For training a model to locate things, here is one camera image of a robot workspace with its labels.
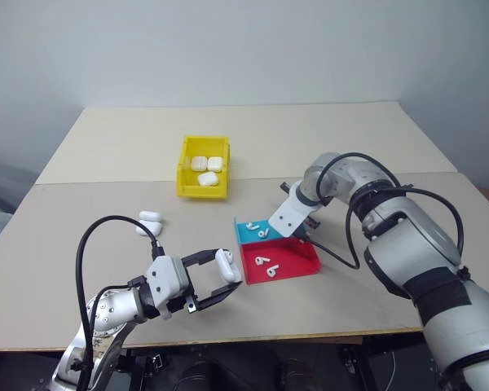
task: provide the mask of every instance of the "white wall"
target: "white wall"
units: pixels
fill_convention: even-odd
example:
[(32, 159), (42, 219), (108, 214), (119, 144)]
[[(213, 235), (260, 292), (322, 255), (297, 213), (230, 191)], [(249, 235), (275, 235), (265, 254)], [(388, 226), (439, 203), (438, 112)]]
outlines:
[(489, 0), (0, 0), (12, 204), (85, 106), (377, 100), (489, 187)]

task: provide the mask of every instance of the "beige tabletop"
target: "beige tabletop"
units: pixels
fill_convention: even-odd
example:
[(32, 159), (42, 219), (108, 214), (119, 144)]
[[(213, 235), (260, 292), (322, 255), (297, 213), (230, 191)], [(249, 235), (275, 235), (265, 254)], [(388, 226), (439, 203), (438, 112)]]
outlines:
[(456, 172), (396, 102), (87, 108), (37, 180), (174, 181), (183, 136), (226, 135), (231, 177), (287, 178), (324, 152), (363, 152), (394, 173)]
[[(400, 174), (447, 197), (465, 223), (463, 262), (489, 290), (489, 204), (461, 174)], [(159, 240), (168, 254), (188, 255), (225, 247), (238, 254), (232, 221), (268, 218), (284, 193), (281, 179), (231, 181), (225, 201), (185, 200), (173, 182), (105, 182), (36, 185), (0, 237), (0, 349), (63, 349), (77, 332), (79, 315), (74, 255), (84, 230), (108, 214), (137, 217), (142, 209), (160, 211), (165, 226)], [(452, 217), (433, 200), (413, 196), (450, 235)], [(321, 209), (316, 239), (348, 257), (344, 234), (346, 206)], [(359, 252), (366, 245), (355, 223)], [(299, 336), (343, 336), (416, 330), (419, 319), (410, 301), (390, 295), (363, 263), (350, 270), (319, 252), (317, 275), (254, 285), (242, 284), (224, 302), (196, 314), (186, 310), (163, 321), (153, 319), (129, 335), (128, 346), (260, 340)], [(148, 241), (123, 222), (98, 229), (86, 249), (86, 295), (110, 283), (124, 283), (150, 264)], [(215, 265), (194, 267), (201, 296), (218, 287)]]

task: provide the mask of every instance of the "white object in gripper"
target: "white object in gripper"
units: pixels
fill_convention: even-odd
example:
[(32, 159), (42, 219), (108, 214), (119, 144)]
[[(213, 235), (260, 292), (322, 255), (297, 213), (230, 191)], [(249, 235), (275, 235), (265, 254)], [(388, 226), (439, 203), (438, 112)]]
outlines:
[(228, 283), (239, 283), (241, 272), (234, 262), (234, 256), (229, 251), (220, 248), (215, 253), (215, 261), (218, 264), (219, 274)]
[(247, 222), (246, 223), (246, 229), (248, 231), (255, 231), (259, 229), (259, 226), (255, 226), (252, 222)]
[(259, 231), (258, 232), (258, 236), (261, 238), (261, 239), (264, 239), (268, 236), (268, 232), (270, 231), (270, 228), (266, 228), (264, 231)]
[[(139, 222), (141, 222), (144, 226), (146, 226), (154, 236), (158, 236), (161, 232), (161, 228), (163, 227), (160, 222), (148, 222), (146, 220), (139, 220)], [(141, 236), (147, 236), (145, 231), (139, 228), (138, 226), (136, 227), (136, 232)]]
[(265, 257), (255, 257), (255, 263), (257, 266), (262, 265), (264, 262), (269, 262), (270, 258), (265, 258)]
[(209, 171), (208, 173), (198, 175), (197, 182), (201, 186), (215, 186), (219, 183), (219, 178), (216, 173)]
[(146, 222), (160, 222), (162, 219), (161, 213), (152, 212), (150, 210), (142, 210), (139, 212), (139, 219)]
[(206, 169), (208, 171), (214, 171), (215, 173), (221, 172), (221, 170), (222, 170), (222, 157), (220, 157), (220, 156), (209, 157), (209, 161), (206, 165)]
[(275, 277), (275, 275), (276, 275), (276, 272), (275, 271), (277, 269), (279, 269), (279, 265), (273, 265), (273, 266), (269, 267), (267, 269), (267, 275), (268, 275), (268, 277), (270, 277), (271, 279), (273, 279)]
[(206, 156), (194, 156), (190, 162), (190, 168), (192, 171), (205, 171), (207, 164)]

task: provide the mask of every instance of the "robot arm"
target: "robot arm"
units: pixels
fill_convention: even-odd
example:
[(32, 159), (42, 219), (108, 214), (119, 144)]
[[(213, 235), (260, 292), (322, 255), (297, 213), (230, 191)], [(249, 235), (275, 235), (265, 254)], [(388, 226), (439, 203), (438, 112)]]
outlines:
[(460, 267), (460, 252), (449, 236), (393, 182), (369, 161), (324, 154), (268, 222), (290, 236), (332, 198), (348, 204), (370, 240), (364, 252), (368, 267), (389, 292), (412, 299), (451, 385), (462, 380), (470, 389), (489, 390), (489, 293)]
[[(227, 285), (212, 291), (210, 297), (198, 301), (187, 268), (214, 259)], [(193, 313), (217, 304), (240, 285), (241, 275), (232, 254), (227, 250), (215, 249), (184, 258), (159, 256), (141, 281), (137, 288), (106, 291), (99, 299), (93, 331), (94, 367), (87, 389), (99, 391), (107, 387), (123, 342), (138, 324), (157, 316), (169, 319), (173, 312), (181, 310), (185, 305), (188, 312)], [(94, 300), (87, 304), (89, 316)], [(85, 347), (81, 325), (55, 369), (48, 385), (50, 391), (77, 389), (80, 377), (78, 363), (84, 360)]]

